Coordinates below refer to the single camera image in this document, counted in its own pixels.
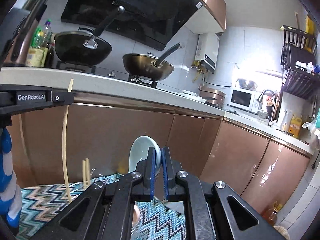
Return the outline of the blue white gloved hand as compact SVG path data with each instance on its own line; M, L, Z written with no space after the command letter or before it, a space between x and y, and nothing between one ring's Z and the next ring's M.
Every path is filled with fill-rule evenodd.
M1 218L11 233L16 236L19 232L22 211L22 193L13 170L11 150L10 133L3 128L1 134Z

